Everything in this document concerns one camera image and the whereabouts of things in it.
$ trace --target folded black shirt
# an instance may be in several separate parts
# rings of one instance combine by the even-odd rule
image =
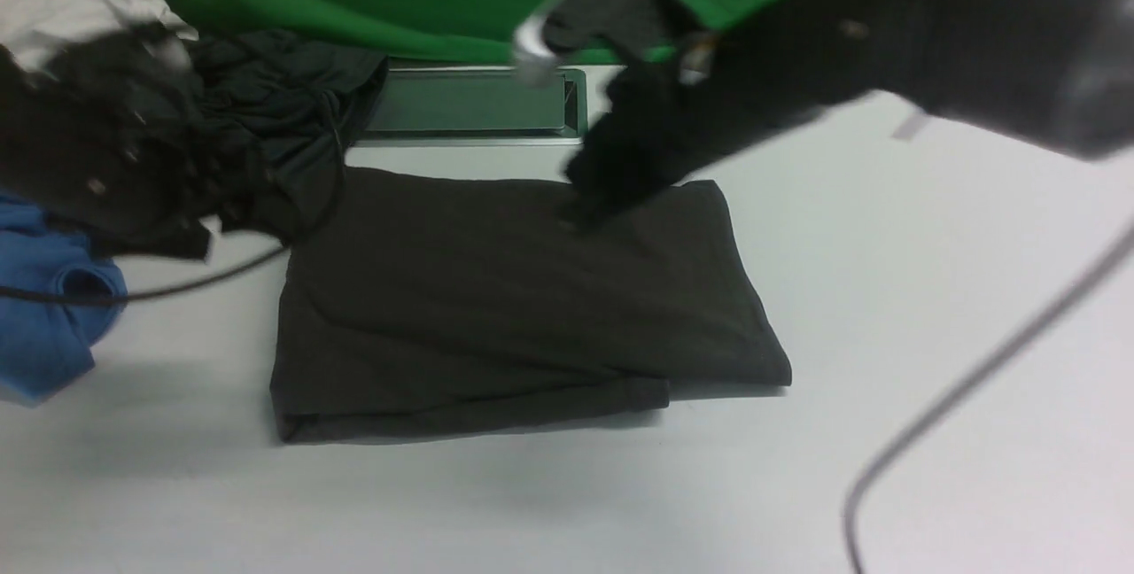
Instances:
[[[549,182],[348,169],[296,246],[271,395],[287,442],[483,432],[662,408],[669,381],[787,386],[716,184],[602,230]]]

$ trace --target black cable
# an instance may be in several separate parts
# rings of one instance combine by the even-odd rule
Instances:
[[[938,427],[947,416],[956,412],[968,397],[983,387],[996,373],[1004,370],[1025,348],[1031,346],[1041,335],[1050,330],[1056,323],[1065,318],[1074,307],[1078,306],[1092,293],[1112,276],[1119,267],[1134,253],[1134,220],[1120,234],[1120,237],[1110,248],[1103,252],[1094,264],[1086,269],[1078,279],[1057,296],[1052,303],[1048,304],[1039,315],[1025,324],[1015,335],[1008,338],[999,348],[995,349],[988,357],[953,385],[937,402],[934,402],[921,416],[912,421],[902,432],[899,432],[873,461],[866,464],[858,479],[855,480],[847,493],[843,505],[843,540],[846,542],[847,557],[850,560],[855,574],[864,574],[862,564],[862,548],[858,545],[858,510],[862,507],[863,498],[878,480],[886,474],[894,464],[908,453],[909,449],[923,440],[926,433]]]
[[[201,278],[197,280],[188,281],[185,284],[178,284],[174,286],[166,286],[162,288],[154,288],[152,290],[143,290],[138,293],[130,293],[128,295],[108,295],[108,296],[93,296],[93,295],[81,295],[81,296],[69,296],[69,295],[53,295],[50,293],[34,293],[31,290],[20,290],[18,288],[11,287],[0,287],[0,297],[10,297],[12,299],[24,299],[24,302],[35,302],[37,304],[65,304],[67,306],[117,306],[118,304],[129,304],[132,302],[146,302],[150,299],[161,299],[163,297],[169,297],[171,295],[179,295],[181,293],[187,293],[191,290],[196,290],[198,288],[204,288],[206,286],[212,286],[219,284],[223,280],[235,278],[239,275],[246,273],[252,269],[261,267],[276,258],[279,258],[291,247],[291,244],[282,244],[272,248],[263,255],[259,255],[238,267],[234,267],[227,271],[221,271],[217,275]]]

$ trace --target black cloth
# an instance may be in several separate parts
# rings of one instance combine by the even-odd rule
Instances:
[[[280,438],[472,433],[662,408],[669,381],[787,386],[792,370],[716,184],[602,230],[548,182],[348,169],[296,246],[271,396]]]
[[[374,50],[268,29],[187,42],[201,111],[198,142],[232,166],[238,188],[219,209],[223,230],[295,238],[332,199],[348,147],[373,117],[388,62]]]

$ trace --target white table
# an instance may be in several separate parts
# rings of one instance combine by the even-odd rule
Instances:
[[[128,307],[91,375],[37,410],[0,404],[0,572],[846,572],[839,505],[862,463],[1134,212],[1129,157],[1081,164],[947,123],[890,140],[908,112],[869,99],[705,174],[792,357],[785,396],[679,402],[638,428],[273,447],[280,261]],[[564,158],[349,162],[556,178]],[[209,270],[268,246],[223,239]],[[135,289],[205,272],[124,268]],[[871,572],[1134,572],[1131,316],[1126,268],[883,481]]]

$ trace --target white cloth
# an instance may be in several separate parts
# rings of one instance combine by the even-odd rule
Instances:
[[[163,0],[0,0],[0,45],[8,48],[24,70],[36,70],[68,42],[88,41],[152,20],[180,26],[179,37],[197,39],[196,31]],[[176,47],[172,56],[187,62],[185,50]]]

